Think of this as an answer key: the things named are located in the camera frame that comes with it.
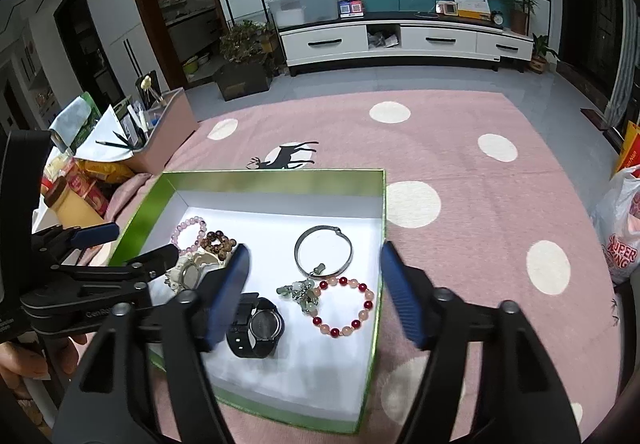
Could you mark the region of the person's left hand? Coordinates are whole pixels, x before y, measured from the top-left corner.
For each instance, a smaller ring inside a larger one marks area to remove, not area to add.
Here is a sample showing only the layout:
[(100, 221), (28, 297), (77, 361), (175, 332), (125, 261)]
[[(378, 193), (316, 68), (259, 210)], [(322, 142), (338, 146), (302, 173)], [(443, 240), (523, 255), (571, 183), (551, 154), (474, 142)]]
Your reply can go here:
[[(85, 334), (71, 336), (54, 353), (64, 377), (70, 377), (77, 369), (78, 348), (87, 342), (88, 338)], [(47, 375), (46, 359), (41, 354), (16, 346), (12, 342), (2, 343), (0, 353), (1, 377), (4, 383), (18, 398), (29, 398), (24, 386), (24, 378), (42, 379)]]

